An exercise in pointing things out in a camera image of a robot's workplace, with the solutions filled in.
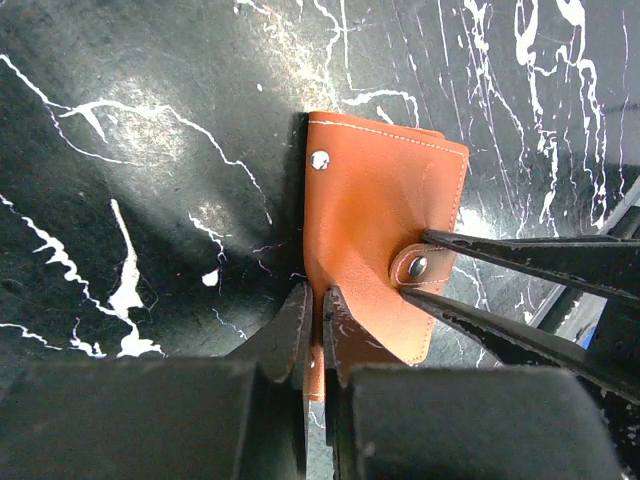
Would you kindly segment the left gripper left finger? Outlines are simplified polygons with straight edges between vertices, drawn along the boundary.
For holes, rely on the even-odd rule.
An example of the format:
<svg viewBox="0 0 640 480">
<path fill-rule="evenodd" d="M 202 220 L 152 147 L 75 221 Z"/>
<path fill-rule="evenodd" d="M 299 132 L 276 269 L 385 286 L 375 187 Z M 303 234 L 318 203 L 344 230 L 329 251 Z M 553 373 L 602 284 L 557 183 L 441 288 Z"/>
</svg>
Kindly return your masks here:
<svg viewBox="0 0 640 480">
<path fill-rule="evenodd" d="M 269 380 L 302 385 L 309 364 L 312 310 L 310 284 L 296 284 L 276 316 L 227 359 L 256 362 Z"/>
</svg>

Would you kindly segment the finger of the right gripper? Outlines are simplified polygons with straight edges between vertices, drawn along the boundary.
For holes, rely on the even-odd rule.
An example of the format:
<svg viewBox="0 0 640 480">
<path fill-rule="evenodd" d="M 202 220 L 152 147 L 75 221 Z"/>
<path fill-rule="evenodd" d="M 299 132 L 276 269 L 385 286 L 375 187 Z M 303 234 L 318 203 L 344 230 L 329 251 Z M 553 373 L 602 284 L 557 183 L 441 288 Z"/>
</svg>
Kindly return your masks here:
<svg viewBox="0 0 640 480">
<path fill-rule="evenodd" d="M 422 290 L 401 289 L 410 304 L 476 341 L 509 365 L 567 369 L 600 390 L 639 403 L 639 379 L 575 343 L 485 310 Z"/>
<path fill-rule="evenodd" d="M 609 235 L 485 239 L 426 230 L 432 245 L 510 270 L 639 306 L 639 241 Z"/>
</svg>

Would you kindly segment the brown leather card holder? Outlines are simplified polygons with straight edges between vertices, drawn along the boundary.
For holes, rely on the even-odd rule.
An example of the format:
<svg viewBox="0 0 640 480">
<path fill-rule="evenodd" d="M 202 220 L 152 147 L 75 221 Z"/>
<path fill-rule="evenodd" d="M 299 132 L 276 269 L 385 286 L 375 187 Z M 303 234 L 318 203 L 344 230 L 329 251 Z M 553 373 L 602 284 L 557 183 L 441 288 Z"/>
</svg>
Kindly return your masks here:
<svg viewBox="0 0 640 480">
<path fill-rule="evenodd" d="M 303 257 L 314 292 L 305 395 L 321 401 L 323 300 L 332 286 L 397 358 L 409 365 L 426 358 L 435 321 L 398 290 L 446 286 L 456 255 L 421 235 L 453 231 L 469 150 L 438 131 L 314 111 L 305 162 Z"/>
</svg>

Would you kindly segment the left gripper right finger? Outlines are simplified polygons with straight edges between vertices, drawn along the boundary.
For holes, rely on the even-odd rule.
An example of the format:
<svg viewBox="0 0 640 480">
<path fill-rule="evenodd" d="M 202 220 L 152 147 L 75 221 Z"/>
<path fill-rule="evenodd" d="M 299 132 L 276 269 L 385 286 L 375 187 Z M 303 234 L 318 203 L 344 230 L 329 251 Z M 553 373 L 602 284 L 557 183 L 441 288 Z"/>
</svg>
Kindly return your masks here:
<svg viewBox="0 0 640 480">
<path fill-rule="evenodd" d="M 338 286 L 323 299 L 323 352 L 327 388 L 346 388 L 361 370 L 407 368 L 356 320 Z"/>
</svg>

